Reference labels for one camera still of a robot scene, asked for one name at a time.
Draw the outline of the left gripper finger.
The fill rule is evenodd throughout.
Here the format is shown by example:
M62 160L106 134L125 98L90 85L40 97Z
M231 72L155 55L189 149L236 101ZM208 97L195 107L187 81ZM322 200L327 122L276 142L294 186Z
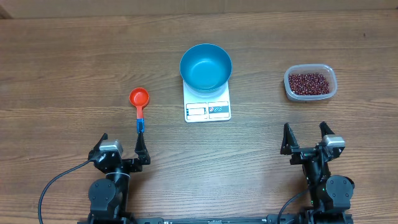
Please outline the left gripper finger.
M96 145L94 146L93 150L94 150L94 151L99 151L101 143L102 143L104 140L107 140L107 139L108 139L108 134L107 134L107 133L104 133L104 134L101 136L100 140L99 140L99 141L96 143Z
M150 164L150 155L146 148L146 144L144 141L144 133L139 132L137 136L136 146L135 146L135 153L138 155L138 160L142 165L149 165Z

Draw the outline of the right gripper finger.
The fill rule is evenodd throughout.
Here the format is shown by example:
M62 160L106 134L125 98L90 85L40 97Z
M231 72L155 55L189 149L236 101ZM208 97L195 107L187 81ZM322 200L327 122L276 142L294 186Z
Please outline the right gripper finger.
M319 125L322 138L326 135L334 135L335 133L330 129L329 125L325 121L322 121Z
M294 136L294 132L292 131L289 123L285 123L280 153L283 155L291 155L297 153L298 151L299 144Z

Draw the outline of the orange scoop with blue handle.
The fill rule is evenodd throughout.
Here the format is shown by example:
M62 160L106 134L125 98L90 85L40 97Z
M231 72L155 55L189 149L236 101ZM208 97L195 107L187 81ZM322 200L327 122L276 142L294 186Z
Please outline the orange scoop with blue handle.
M143 133L145 130L143 109L149 103L149 93L145 88L135 88L129 95L129 101L136 108L137 132Z

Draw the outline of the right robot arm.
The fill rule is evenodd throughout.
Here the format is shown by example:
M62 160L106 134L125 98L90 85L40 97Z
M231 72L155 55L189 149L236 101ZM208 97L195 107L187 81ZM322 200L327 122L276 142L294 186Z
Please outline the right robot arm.
M331 175L328 163L340 157L346 143L335 134L326 122L321 122L322 139L313 147L300 147L288 123L280 153L291 157L292 165L301 165L307 181L307 189L293 196L281 208L277 223L353 223L346 211L351 207L355 184L349 177ZM310 194L311 206L301 208L298 214L283 214L286 207L297 198Z

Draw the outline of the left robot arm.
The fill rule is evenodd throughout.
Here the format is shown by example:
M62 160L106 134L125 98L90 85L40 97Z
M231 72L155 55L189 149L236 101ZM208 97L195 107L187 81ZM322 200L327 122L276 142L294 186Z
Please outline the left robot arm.
M90 213L87 223L136 223L127 211L131 174L141 172L150 164L150 155L144 142L144 133L139 132L134 152L136 158L123 159L123 147L119 140L109 140L103 134L88 154L88 160L105 174L94 181L88 191Z

